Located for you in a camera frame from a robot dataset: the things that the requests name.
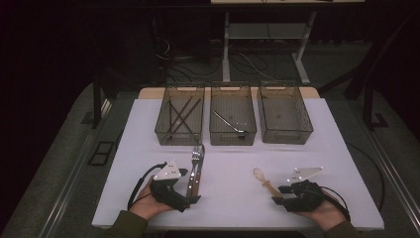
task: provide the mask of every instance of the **floor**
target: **floor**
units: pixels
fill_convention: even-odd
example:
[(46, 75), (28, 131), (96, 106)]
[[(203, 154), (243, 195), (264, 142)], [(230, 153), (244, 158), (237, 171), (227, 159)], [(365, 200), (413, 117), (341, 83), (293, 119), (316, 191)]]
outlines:
[[(216, 50), (220, 49), (220, 43), (212, 44)], [(231, 80), (257, 82), (269, 77), (299, 81), (290, 56), (296, 50), (296, 43), (258, 42), (253, 46), (241, 42), (231, 44)], [(369, 47), (368, 43), (309, 45), (303, 63), (310, 86), (319, 88), (352, 69), (365, 57)], [(214, 57), (207, 62), (179, 57), (177, 63), (167, 70), (167, 80), (208, 83), (221, 80), (221, 51), (213, 54)], [(346, 86), (347, 82), (342, 83), (321, 97), (326, 98), (373, 200), (378, 206), (383, 204), (380, 213), (385, 229), (365, 232), (364, 235), (367, 238), (420, 237), (418, 224), (410, 219), (410, 215), (418, 215), (418, 207), (417, 211), (412, 211), (410, 205), (415, 208), (415, 201), (420, 200), (420, 144), (379, 93), (374, 95), (373, 112), (380, 113), (388, 127), (376, 128), (374, 132), (368, 130), (361, 119), (363, 97), (347, 100), (343, 95)], [(90, 223), (137, 96), (137, 91), (124, 91), (116, 99), (104, 100), (103, 119), (93, 130), (92, 86), (80, 94), (2, 238), (95, 237), (102, 233)], [(110, 159), (104, 167), (88, 166), (87, 162), (99, 142), (114, 143)], [(318, 230), (302, 233), (306, 237), (322, 237)], [(235, 236), (250, 237), (249, 234)], [(281, 237), (276, 233), (256, 236)]]

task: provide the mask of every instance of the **dark background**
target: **dark background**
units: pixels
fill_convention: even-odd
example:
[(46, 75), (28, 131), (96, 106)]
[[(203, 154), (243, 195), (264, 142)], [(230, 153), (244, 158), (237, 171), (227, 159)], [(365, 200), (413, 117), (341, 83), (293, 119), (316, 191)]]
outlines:
[[(398, 2), (401, 7), (319, 13), (312, 43), (375, 43), (386, 38), (412, 9), (407, 7), (409, 1), (383, 3), (389, 2)], [(154, 54), (157, 39), (153, 36), (168, 37), (179, 49), (205, 58), (208, 39), (222, 38), (224, 14), (95, 13), (80, 11), (78, 3), (69, 0), (0, 4), (1, 232), (72, 103), (94, 75), (101, 76), (101, 85), (109, 97), (121, 90), (160, 85), (163, 79)], [(243, 19), (244, 15), (247, 13), (236, 17)], [(415, 14), (403, 28), (371, 78), (378, 81), (377, 90), (417, 138), (420, 39), (415, 32), (419, 15)]]

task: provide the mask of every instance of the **white table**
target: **white table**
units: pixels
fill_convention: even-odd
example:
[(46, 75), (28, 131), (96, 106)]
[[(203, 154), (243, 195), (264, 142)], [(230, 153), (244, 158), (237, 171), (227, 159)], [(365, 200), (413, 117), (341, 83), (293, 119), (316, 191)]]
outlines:
[[(359, 230), (383, 229), (383, 220), (362, 180), (324, 99), (305, 98), (314, 132), (303, 146), (264, 144), (257, 102), (258, 132), (253, 146), (214, 147), (208, 131), (210, 100), (206, 91), (203, 144), (206, 147), (198, 203), (183, 213), (169, 211), (155, 217), (150, 229), (169, 230), (301, 230), (310, 220), (274, 204), (269, 191), (256, 180), (254, 168), (263, 170), (274, 186), (287, 184), (294, 168), (324, 167), (311, 178), (338, 192)], [(111, 226), (127, 202), (138, 179), (150, 167), (176, 160), (191, 169), (192, 147), (160, 146), (155, 134), (161, 99), (135, 101), (111, 171), (99, 201), (93, 226)], [(175, 189), (186, 193), (188, 175)]]

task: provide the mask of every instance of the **gray floor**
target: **gray floor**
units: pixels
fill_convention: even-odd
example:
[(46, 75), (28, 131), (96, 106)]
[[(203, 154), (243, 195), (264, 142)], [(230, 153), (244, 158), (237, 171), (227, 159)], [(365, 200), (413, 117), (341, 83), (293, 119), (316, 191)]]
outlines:
[[(268, 55), (264, 51), (250, 54), (249, 49), (236, 47), (235, 51), (242, 53), (247, 59), (238, 54), (231, 55), (231, 63), (235, 60), (233, 63), (236, 64), (231, 65), (231, 79), (257, 82), (264, 78), (249, 67), (248, 60), (272, 78), (297, 79), (290, 57), (296, 45), (279, 42), (270, 46), (270, 53), (275, 52), (276, 55)], [(309, 45), (303, 63), (311, 86), (320, 87), (347, 72), (364, 58), (368, 49), (369, 44)], [(221, 66), (217, 67), (220, 60), (220, 54), (216, 54), (210, 64), (181, 62), (181, 66), (174, 68), (183, 70), (184, 73), (169, 70), (168, 80), (221, 80)], [(346, 100), (343, 96), (345, 88), (346, 83), (343, 83), (322, 97), (327, 99), (340, 131), (349, 143), (349, 151), (372, 198), (379, 203), (381, 187), (378, 172), (368, 156), (378, 165), (383, 157), (377, 151), (376, 140), (372, 140), (374, 138), (395, 166), (413, 200), (419, 201), (419, 142), (378, 93), (374, 96), (373, 111), (380, 113), (389, 127), (377, 128), (374, 132), (367, 130), (361, 122), (363, 99)], [(102, 232), (90, 223), (112, 165), (113, 155), (118, 148), (119, 136), (124, 130), (137, 95), (138, 92), (121, 92), (117, 99), (110, 100), (107, 104), (109, 106), (103, 110), (104, 119), (96, 130), (92, 130), (90, 124), (84, 124), (93, 109), (91, 86), (80, 94), (1, 237), (95, 237)], [(100, 141), (115, 142), (110, 161), (105, 167), (87, 166), (87, 161)], [(401, 202), (398, 187), (386, 174), (384, 176), (386, 196), (381, 215), (385, 229), (365, 232), (365, 237), (419, 237), (407, 214), (406, 206)], [(322, 237), (319, 231), (303, 233), (307, 237)]]

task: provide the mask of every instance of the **wire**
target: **wire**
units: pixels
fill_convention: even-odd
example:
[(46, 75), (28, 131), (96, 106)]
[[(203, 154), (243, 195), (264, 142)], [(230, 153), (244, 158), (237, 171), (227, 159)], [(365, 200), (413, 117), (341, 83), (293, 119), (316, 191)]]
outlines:
[(373, 160), (373, 158), (370, 155), (368, 155), (366, 152), (364, 152), (362, 149), (353, 145), (352, 143), (349, 143), (349, 142), (345, 142), (345, 143), (347, 145), (351, 146), (352, 148), (356, 149), (360, 153), (362, 153), (364, 156), (366, 156), (373, 163), (374, 167), (376, 168), (377, 172), (379, 173), (380, 185), (381, 185), (381, 195), (380, 195), (379, 205), (377, 206), (377, 209), (379, 211), (382, 211), (383, 203), (385, 201), (385, 179), (383, 178), (383, 174), (380, 171), (379, 166), (376, 164), (376, 162)]
[(136, 202), (138, 202), (138, 201), (140, 201), (141, 199), (143, 199), (143, 198), (145, 198), (145, 197), (149, 196), (149, 195), (152, 195), (152, 193), (149, 193), (149, 194), (146, 194), (146, 195), (144, 195), (144, 196), (141, 196), (141, 197), (137, 198), (135, 201), (133, 201), (133, 204), (134, 204), (134, 203), (136, 203)]
[(252, 72), (248, 72), (248, 71), (244, 71), (244, 70), (242, 70), (242, 69), (240, 69), (237, 65), (236, 65), (236, 63), (240, 63), (240, 62), (238, 62), (236, 59), (234, 59), (234, 58), (229, 58), (229, 63), (237, 70), (237, 71), (239, 71), (239, 72), (242, 72), (242, 73), (245, 73), (245, 74), (249, 74), (249, 75), (255, 75), (255, 74), (258, 74), (258, 72), (257, 71), (252, 71)]
[(165, 57), (163, 57), (163, 56), (161, 56), (161, 55), (158, 55), (158, 54), (156, 54), (156, 56), (157, 56), (158, 58), (162, 59), (162, 60), (170, 60), (169, 58), (165, 58)]
[[(270, 44), (271, 45), (275, 45), (276, 44), (276, 41), (273, 41)], [(254, 49), (252, 49), (250, 47), (246, 47), (246, 46), (242, 46), (243, 49), (238, 50), (238, 44), (236, 44), (236, 42), (233, 42), (229, 47), (234, 47), (234, 49), (235, 49), (236, 52), (242, 52), (242, 53), (244, 52), (244, 50), (247, 50), (247, 53), (256, 53), (256, 52), (258, 52), (258, 53), (274, 54), (276, 51), (284, 50), (284, 49), (287, 49), (287, 48), (290, 48), (290, 47), (294, 47), (294, 46), (295, 45), (292, 44), (292, 43), (283, 41), (283, 44), (281, 44), (280, 46), (274, 46), (274, 48), (272, 48), (272, 49), (265, 49), (265, 50), (264, 49), (261, 49), (261, 48), (259, 48), (258, 50), (254, 50)]]
[(178, 80), (176, 80), (172, 75), (170, 75), (169, 73), (166, 73), (166, 75), (168, 76), (168, 77), (170, 77), (170, 78), (172, 78), (172, 80), (173, 81), (178, 81)]
[(188, 78), (189, 81), (192, 81), (191, 77), (188, 74), (186, 74), (185, 72), (183, 72), (183, 71), (181, 71), (179, 69), (173, 68), (173, 67), (171, 68), (171, 70), (174, 70), (174, 71), (177, 71), (177, 72), (182, 73), (184, 76), (186, 76)]
[(166, 53), (168, 53), (170, 51), (170, 43), (169, 43), (169, 41), (167, 41), (164, 38), (161, 38), (161, 39), (164, 40), (167, 43), (167, 49), (166, 49), (166, 51), (164, 51), (164, 54), (166, 54)]
[(140, 187), (142, 186), (143, 182), (145, 181), (146, 177), (151, 173), (151, 171), (153, 171), (154, 169), (160, 168), (163, 169), (165, 166), (167, 165), (167, 163), (163, 163), (163, 164), (158, 164), (155, 165), (153, 167), (151, 167), (137, 182), (136, 186), (133, 189), (133, 192), (130, 196), (129, 202), (127, 204), (127, 210), (130, 209), (130, 207), (132, 207), (132, 205), (134, 204), (134, 198), (137, 195), (137, 192), (139, 191)]
[(185, 70), (187, 70), (187, 71), (189, 71), (189, 72), (191, 72), (192, 74), (195, 74), (195, 75), (207, 76), (207, 75), (212, 75), (212, 74), (214, 74), (214, 73), (215, 73), (215, 72), (219, 69), (219, 66), (220, 66), (221, 62), (222, 62), (222, 59), (218, 60), (217, 65), (216, 65), (216, 67), (215, 67), (213, 70), (211, 70), (211, 71), (209, 71), (209, 72), (201, 72), (201, 73), (198, 73), (198, 72), (192, 71), (191, 69), (189, 69), (189, 68), (187, 68), (187, 67), (185, 67), (185, 66), (182, 66), (182, 65), (180, 65), (179, 63), (175, 63), (175, 64), (174, 64), (174, 66), (181, 67), (181, 68), (183, 68), (183, 69), (185, 69)]
[[(242, 60), (246, 60), (247, 59), (247, 57), (245, 57), (245, 55), (244, 54), (242, 54), (242, 53), (240, 53), (239, 51), (235, 51), (238, 55), (240, 55), (240, 58), (242, 59)], [(252, 69), (256, 69), (257, 68), (257, 70), (266, 70), (266, 69), (268, 69), (268, 63), (262, 58), (262, 57), (260, 57), (260, 56), (258, 56), (258, 55), (256, 55), (256, 58), (257, 59), (259, 59), (260, 61), (262, 61), (262, 63), (264, 64), (264, 66), (262, 66), (262, 67), (257, 67), (256, 66), (256, 64), (255, 63), (252, 63), (251, 64), (251, 66), (250, 66), (250, 64), (249, 64), (249, 62), (250, 62), (250, 60), (248, 59), (248, 61), (247, 61), (247, 63), (242, 63), (242, 62), (239, 62), (239, 64), (241, 64), (241, 65), (243, 65), (243, 66), (245, 66), (245, 67), (248, 67), (248, 68), (252, 68)]]
[(242, 56), (243, 58), (245, 58), (245, 60), (247, 60), (249, 63), (250, 63), (250, 65), (252, 65), (253, 66), (253, 68), (257, 71), (257, 72), (259, 72), (262, 76), (264, 76), (264, 77), (267, 77), (267, 78), (269, 78), (269, 79), (272, 79), (272, 80), (276, 80), (275, 78), (273, 78), (273, 77), (271, 77), (271, 76), (268, 76), (268, 75), (266, 75), (265, 73), (263, 73), (263, 72), (261, 72), (246, 56), (244, 56), (244, 54), (242, 54), (242, 53), (238, 53), (240, 56)]
[(347, 206), (347, 204), (346, 204), (346, 202), (344, 201), (344, 199), (343, 199), (343, 197), (342, 196), (340, 196), (336, 191), (334, 191), (334, 190), (332, 190), (332, 189), (330, 189), (329, 187), (327, 187), (327, 186), (319, 186), (319, 187), (321, 187), (321, 188), (324, 188), (324, 189), (327, 189), (327, 190), (329, 190), (329, 191), (332, 191), (332, 192), (334, 192), (336, 195), (338, 195), (339, 197), (340, 197), (340, 199), (343, 201), (343, 203), (344, 203), (344, 206), (346, 207), (346, 209), (349, 209), (349, 207)]
[(336, 199), (334, 199), (333, 197), (331, 197), (331, 196), (329, 196), (329, 195), (327, 195), (325, 193), (319, 193), (319, 192), (316, 192), (316, 191), (313, 191), (313, 190), (310, 190), (310, 189), (303, 189), (302, 191), (303, 192), (306, 192), (306, 193), (310, 193), (310, 194), (316, 195), (316, 196), (319, 196), (319, 197), (322, 197), (323, 199), (329, 201), (331, 204), (335, 205), (343, 213), (343, 215), (346, 217), (347, 220), (349, 220), (349, 221), (351, 220), (350, 212), (349, 212), (349, 209), (348, 209), (347, 205), (346, 205), (346, 207), (344, 207)]

